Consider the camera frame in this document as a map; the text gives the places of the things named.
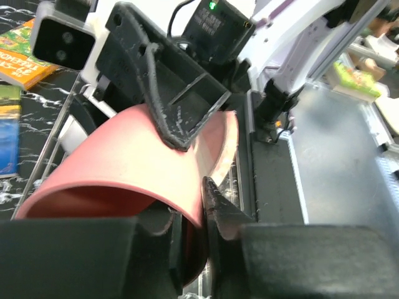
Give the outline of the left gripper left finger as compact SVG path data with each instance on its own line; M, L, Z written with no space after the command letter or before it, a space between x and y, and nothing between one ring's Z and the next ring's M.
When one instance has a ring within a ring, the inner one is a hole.
M2 298L176 298L178 215L1 223Z

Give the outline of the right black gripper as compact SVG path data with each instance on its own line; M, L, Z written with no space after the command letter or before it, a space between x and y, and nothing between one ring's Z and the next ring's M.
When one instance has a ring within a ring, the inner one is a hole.
M173 36L177 13L191 3L174 8L168 38L134 4L115 3L96 61L132 105L148 105L161 139L180 151L188 150L231 92L242 93L234 83L248 68L238 55L256 29L229 1L200 1L183 33Z

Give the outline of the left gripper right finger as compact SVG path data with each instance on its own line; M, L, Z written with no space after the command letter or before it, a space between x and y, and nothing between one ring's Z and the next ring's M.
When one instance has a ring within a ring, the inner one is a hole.
M398 255L362 226L255 222L203 178L213 298L397 298Z

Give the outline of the pink cup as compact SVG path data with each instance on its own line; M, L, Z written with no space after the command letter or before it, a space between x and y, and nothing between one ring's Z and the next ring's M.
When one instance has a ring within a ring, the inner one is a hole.
M185 283L206 263L202 179L220 184L238 145L236 114L217 112L186 152L165 145L144 104L90 134L20 206L16 217L127 217L155 201L187 221Z

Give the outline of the metal wire dish rack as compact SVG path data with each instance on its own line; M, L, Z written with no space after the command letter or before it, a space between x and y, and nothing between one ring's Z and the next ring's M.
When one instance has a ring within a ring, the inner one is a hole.
M19 211L19 208L22 206L22 203L27 199L29 192L32 190L34 187L34 181L36 179L40 178L42 181L46 178L47 173L50 170L50 167L53 163L53 160L55 158L55 155L57 154L58 148L59 148L59 142L58 142L58 135L60 133L60 130L62 128L62 125L65 123L65 118L67 117L68 114L68 109L69 106L72 102L72 99L74 95L76 94L77 87L80 86L82 83L82 79L80 74L77 75L75 82L73 83L70 93L68 94L67 98L65 99L65 102L60 109L60 112L55 119L54 126L52 127L51 131L49 132L49 135L46 139L46 142L44 143L44 146L40 152L40 155L37 159L37 162L35 166L33 167L32 173L27 180L26 186L22 192L22 196L19 199L18 203L16 204L16 208L11 216L11 219L15 219L17 212Z

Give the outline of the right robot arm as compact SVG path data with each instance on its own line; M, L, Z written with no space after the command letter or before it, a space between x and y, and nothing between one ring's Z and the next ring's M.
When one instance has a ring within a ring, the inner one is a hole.
M342 1L117 2L97 58L99 73L132 105L145 103L161 140L187 151L205 123L287 56L258 109L270 123L290 109L338 26Z

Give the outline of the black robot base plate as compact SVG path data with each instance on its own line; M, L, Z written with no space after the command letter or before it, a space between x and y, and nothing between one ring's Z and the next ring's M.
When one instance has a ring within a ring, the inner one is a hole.
M259 139L263 131L255 126L253 107L260 100L259 93L249 91L236 112L239 125L236 165L241 209L258 222L308 224L292 138L285 131L277 143Z

